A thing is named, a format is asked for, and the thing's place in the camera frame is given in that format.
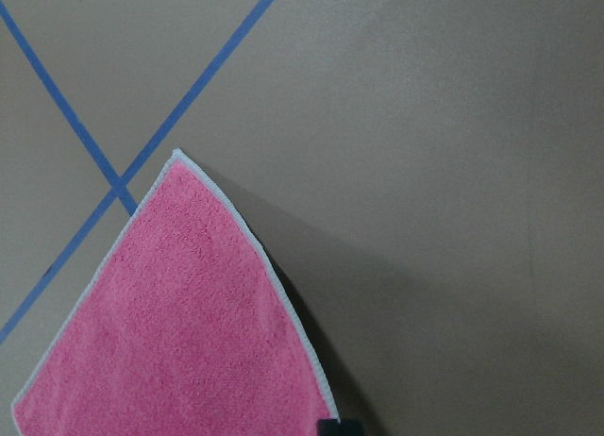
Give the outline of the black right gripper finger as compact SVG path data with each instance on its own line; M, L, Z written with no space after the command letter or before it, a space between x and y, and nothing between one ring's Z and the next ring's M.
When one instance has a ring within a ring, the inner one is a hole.
M318 436L363 436L363 425L355 419L320 419L316 430Z

